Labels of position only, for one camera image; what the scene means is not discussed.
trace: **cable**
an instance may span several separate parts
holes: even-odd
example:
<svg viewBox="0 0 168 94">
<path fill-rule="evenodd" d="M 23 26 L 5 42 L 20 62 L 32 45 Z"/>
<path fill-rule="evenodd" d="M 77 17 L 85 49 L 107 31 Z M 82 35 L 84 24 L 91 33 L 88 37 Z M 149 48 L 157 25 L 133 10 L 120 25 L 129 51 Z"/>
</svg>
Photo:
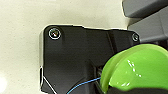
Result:
<svg viewBox="0 0 168 94">
<path fill-rule="evenodd" d="M 42 87 L 43 85 L 43 67 L 40 67 L 40 75 L 41 75 L 41 83 L 40 83 L 40 87 Z"/>
<path fill-rule="evenodd" d="M 48 80 L 44 76 L 43 76 L 43 78 L 47 82 L 47 84 L 51 88 L 51 90 L 54 92 L 54 94 L 57 94 L 57 92 L 54 90 L 54 88 L 51 86 L 51 84 L 48 82 Z"/>
<path fill-rule="evenodd" d="M 89 81 L 86 81 L 86 82 L 83 82 L 83 83 L 80 83 L 80 84 L 76 85 L 75 87 L 73 87 L 71 90 L 69 90 L 67 94 L 70 94 L 74 89 L 76 89 L 77 87 L 79 87 L 81 85 L 84 85 L 84 84 L 87 84 L 87 83 L 90 83 L 90 82 L 93 82 L 93 81 L 97 81 L 99 79 L 100 79 L 100 77 L 92 79 L 92 80 L 89 80 Z"/>
</svg>

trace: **blue wire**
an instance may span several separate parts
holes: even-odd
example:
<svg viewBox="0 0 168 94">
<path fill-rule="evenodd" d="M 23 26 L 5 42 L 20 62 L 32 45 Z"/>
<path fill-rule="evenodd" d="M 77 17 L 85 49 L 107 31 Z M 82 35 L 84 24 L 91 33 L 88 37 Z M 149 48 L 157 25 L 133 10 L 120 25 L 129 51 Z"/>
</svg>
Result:
<svg viewBox="0 0 168 94">
<path fill-rule="evenodd" d="M 90 82 L 93 82 L 93 81 L 96 81 L 96 80 L 99 80 L 99 79 L 100 79 L 100 77 L 89 80 L 89 81 L 86 81 L 86 82 L 83 82 L 83 83 L 80 83 L 80 84 L 76 85 L 75 87 L 73 87 L 71 90 L 69 90 L 67 94 L 70 94 L 74 89 L 76 89 L 77 87 L 79 87 L 81 85 L 84 85 L 84 84 L 87 84 L 87 83 L 90 83 Z"/>
</svg>

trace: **gray object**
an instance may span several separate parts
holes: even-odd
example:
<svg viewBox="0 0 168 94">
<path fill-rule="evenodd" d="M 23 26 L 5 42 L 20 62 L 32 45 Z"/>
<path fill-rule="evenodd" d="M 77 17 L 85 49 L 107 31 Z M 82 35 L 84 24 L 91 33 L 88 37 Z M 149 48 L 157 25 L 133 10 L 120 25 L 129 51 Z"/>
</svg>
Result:
<svg viewBox="0 0 168 94">
<path fill-rule="evenodd" d="M 168 39 L 168 7 L 129 26 L 128 30 L 137 32 L 142 43 Z"/>
<path fill-rule="evenodd" d="M 168 0 L 124 0 L 123 10 L 126 17 L 145 18 L 168 6 Z"/>
</svg>

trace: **black device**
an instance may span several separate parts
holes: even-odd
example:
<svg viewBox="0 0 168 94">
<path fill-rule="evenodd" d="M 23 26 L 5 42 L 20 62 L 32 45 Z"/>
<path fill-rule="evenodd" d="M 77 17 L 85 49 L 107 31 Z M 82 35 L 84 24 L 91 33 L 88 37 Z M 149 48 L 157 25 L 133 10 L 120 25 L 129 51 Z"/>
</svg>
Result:
<svg viewBox="0 0 168 94">
<path fill-rule="evenodd" d="M 119 29 L 50 25 L 41 33 L 40 41 L 41 90 L 54 94 L 52 87 L 58 94 L 66 94 L 75 85 L 100 77 L 99 72 L 108 59 L 139 44 L 139 36 L 133 31 Z M 89 83 L 71 94 L 97 92 L 95 83 Z"/>
</svg>

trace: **green object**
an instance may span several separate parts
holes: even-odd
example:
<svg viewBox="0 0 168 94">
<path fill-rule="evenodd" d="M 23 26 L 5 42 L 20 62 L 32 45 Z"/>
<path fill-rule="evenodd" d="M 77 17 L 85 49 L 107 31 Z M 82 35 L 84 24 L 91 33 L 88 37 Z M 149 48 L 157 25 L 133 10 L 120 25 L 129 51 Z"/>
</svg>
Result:
<svg viewBox="0 0 168 94">
<path fill-rule="evenodd" d="M 104 66 L 100 85 L 104 93 L 109 85 L 122 91 L 133 88 L 168 90 L 167 50 L 141 44 L 116 54 Z"/>
</svg>

